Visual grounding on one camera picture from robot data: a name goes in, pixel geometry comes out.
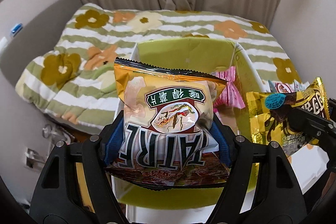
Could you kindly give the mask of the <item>gold chocolate snack bag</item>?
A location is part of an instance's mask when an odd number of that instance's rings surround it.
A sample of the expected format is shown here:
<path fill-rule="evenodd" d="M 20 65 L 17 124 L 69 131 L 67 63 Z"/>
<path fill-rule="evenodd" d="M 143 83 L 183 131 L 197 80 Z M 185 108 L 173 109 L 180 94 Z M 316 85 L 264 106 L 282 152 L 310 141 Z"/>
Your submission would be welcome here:
<path fill-rule="evenodd" d="M 298 131 L 290 125 L 293 108 L 330 119 L 327 94 L 322 79 L 317 77 L 305 90 L 293 93 L 246 94 L 252 142 L 267 145 L 276 141 L 287 156 L 307 144 L 317 145 L 318 139 Z"/>

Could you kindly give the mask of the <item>white red shrimp flakes bag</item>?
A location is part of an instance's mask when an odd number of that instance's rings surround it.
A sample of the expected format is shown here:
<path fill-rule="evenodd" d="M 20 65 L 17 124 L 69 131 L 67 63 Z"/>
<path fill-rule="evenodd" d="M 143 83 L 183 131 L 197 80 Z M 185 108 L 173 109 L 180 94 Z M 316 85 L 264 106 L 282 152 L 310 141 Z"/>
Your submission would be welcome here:
<path fill-rule="evenodd" d="M 271 93 L 293 93 L 305 90 L 310 85 L 310 83 L 300 83 L 297 80 L 294 80 L 292 84 L 287 84 L 269 80 L 268 85 Z"/>

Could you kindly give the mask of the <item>pink striped snack bag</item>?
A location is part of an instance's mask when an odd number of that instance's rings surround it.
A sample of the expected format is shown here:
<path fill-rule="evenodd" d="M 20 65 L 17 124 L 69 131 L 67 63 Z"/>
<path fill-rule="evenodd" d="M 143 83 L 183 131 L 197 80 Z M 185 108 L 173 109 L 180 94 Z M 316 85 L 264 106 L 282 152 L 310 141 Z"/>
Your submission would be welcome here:
<path fill-rule="evenodd" d="M 227 81 L 226 87 L 213 104 L 214 112 L 218 113 L 219 108 L 222 106 L 233 107 L 240 110 L 244 109 L 245 103 L 243 101 L 242 95 L 240 94 L 238 88 L 235 85 L 236 80 L 235 66 L 230 66 L 225 71 L 213 72 L 212 75 Z"/>

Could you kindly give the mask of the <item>gold brown chip bag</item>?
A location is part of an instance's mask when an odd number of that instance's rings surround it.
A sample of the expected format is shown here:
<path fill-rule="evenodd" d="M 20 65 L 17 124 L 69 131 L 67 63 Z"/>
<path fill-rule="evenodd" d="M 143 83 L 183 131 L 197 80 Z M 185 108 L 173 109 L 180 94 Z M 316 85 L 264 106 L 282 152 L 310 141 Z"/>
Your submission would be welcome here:
<path fill-rule="evenodd" d="M 153 189 L 226 182 L 230 151 L 211 129 L 225 80 L 122 58 L 114 62 L 114 76 L 123 102 L 123 142 L 108 172 Z"/>

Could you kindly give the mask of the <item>fruit print tablecloth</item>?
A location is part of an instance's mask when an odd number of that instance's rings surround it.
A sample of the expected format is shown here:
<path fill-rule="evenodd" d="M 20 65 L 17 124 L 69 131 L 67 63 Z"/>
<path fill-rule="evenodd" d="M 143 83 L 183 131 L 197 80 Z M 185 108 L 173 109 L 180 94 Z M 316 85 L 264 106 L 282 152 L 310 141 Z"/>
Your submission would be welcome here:
<path fill-rule="evenodd" d="M 305 193 L 325 172 L 328 160 L 321 148 L 308 144 L 288 157 L 292 173 L 286 170 L 284 161 L 273 157 L 270 163 L 275 167 L 269 167 L 268 172 L 273 174 L 267 177 L 260 173 L 257 180 L 263 178 L 263 185 L 280 190 L 292 190 L 297 180 L 301 192 Z M 204 223 L 221 193 L 222 188 L 154 191 L 132 186 L 125 195 L 126 217 L 138 223 Z"/>

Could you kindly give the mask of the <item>floral striped quilt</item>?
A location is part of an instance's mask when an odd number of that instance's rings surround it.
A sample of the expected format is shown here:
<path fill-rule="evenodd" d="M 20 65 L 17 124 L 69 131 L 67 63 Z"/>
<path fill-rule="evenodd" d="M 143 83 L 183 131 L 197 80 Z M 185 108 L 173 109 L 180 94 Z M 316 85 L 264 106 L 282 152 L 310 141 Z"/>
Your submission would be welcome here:
<path fill-rule="evenodd" d="M 246 52 L 263 87 L 300 77 L 289 56 L 261 23 L 239 16 L 199 11 L 104 10 L 88 3 L 67 22 L 52 51 L 30 58 L 15 91 L 57 122 L 93 134 L 109 124 L 118 106 L 113 62 L 130 58 L 136 47 L 153 53 L 175 39 L 201 38 L 219 57 L 191 69 L 214 72 L 231 57 L 229 48 Z"/>

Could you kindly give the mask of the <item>grey headboard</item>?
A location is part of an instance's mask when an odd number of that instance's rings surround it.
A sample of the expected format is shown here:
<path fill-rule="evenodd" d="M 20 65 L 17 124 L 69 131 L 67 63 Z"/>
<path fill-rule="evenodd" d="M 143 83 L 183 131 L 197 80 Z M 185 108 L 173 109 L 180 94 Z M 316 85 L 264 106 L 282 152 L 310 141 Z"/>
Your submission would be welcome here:
<path fill-rule="evenodd" d="M 58 0 L 32 19 L 1 53 L 1 72 L 15 86 L 35 57 L 52 50 L 66 23 L 83 5 L 81 0 Z"/>

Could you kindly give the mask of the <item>blue white small device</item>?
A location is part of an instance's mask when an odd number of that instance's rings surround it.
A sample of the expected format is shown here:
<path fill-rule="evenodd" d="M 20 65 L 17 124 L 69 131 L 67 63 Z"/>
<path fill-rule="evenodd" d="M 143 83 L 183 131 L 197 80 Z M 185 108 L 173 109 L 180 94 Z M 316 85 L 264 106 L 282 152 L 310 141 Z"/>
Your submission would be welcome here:
<path fill-rule="evenodd" d="M 16 36 L 20 30 L 23 28 L 23 24 L 22 23 L 18 23 L 16 24 L 15 26 L 13 26 L 13 28 L 11 29 L 10 33 L 11 33 L 11 36 L 14 37 Z"/>

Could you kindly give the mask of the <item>wall power outlet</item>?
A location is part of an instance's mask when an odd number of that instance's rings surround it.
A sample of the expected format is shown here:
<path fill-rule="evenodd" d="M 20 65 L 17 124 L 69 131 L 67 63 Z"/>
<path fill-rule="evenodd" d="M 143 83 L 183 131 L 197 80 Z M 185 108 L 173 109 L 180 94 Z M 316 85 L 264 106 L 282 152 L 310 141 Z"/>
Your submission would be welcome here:
<path fill-rule="evenodd" d="M 25 167 L 35 171 L 41 171 L 46 163 L 46 158 L 39 155 L 33 149 L 26 148 L 25 150 Z"/>

